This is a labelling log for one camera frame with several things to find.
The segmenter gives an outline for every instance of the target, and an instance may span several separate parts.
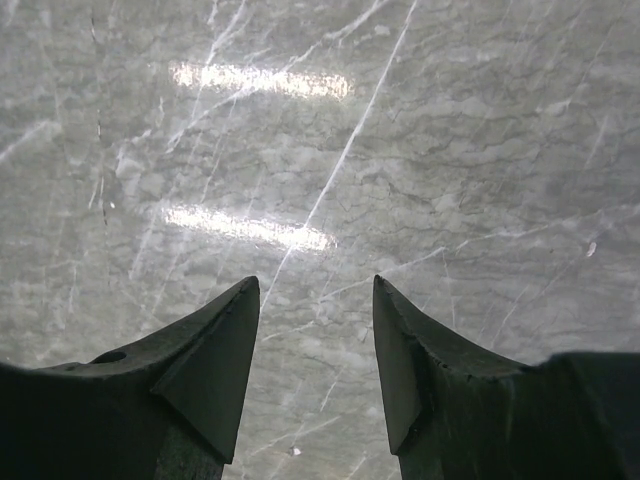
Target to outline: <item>gray marble surface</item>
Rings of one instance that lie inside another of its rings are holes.
[[[640,3],[3,0],[0,361],[88,361],[246,275],[226,479],[399,479],[383,274],[525,362],[640,349]]]

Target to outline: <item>small hole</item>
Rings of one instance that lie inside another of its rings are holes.
[[[124,352],[107,352],[100,355],[91,363],[113,363],[126,358],[127,354]]]

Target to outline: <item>black plastic part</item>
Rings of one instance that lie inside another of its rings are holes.
[[[640,479],[640,355],[530,367],[475,345],[376,277],[375,347],[404,480]]]
[[[221,478],[233,459],[259,297],[258,280],[246,278],[88,364],[0,364],[0,479]]]

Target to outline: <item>dark gray pointed object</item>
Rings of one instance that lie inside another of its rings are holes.
[[[526,366],[373,288],[391,453],[404,480],[640,479],[640,355]]]
[[[258,280],[246,278],[88,364],[0,365],[0,479],[221,478],[233,459],[259,297]]]

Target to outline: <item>pointed tip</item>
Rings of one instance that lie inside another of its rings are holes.
[[[233,460],[260,313],[258,279],[247,277],[240,285],[233,297],[223,302],[215,328],[178,357],[151,389],[186,419],[225,463]],[[205,309],[199,312],[206,314]]]
[[[169,359],[217,328],[224,312],[230,305],[238,303],[240,297],[244,298],[245,303],[260,304],[260,287],[255,276],[239,281],[195,312],[150,335],[103,353],[87,366],[101,364],[102,373],[113,375]],[[81,373],[83,367],[81,365],[77,372]]]
[[[520,363],[486,350],[423,313],[391,283],[384,286],[384,292],[379,292],[377,299],[374,297],[374,334],[377,303],[379,315],[385,315],[405,335],[418,340],[429,357],[450,368],[478,376],[503,375],[520,368]]]
[[[382,278],[382,276],[380,276],[380,275],[376,275],[375,277],[373,277],[373,291],[374,291],[374,293],[377,292],[380,289],[384,289],[386,283],[387,283],[387,281],[384,278]]]

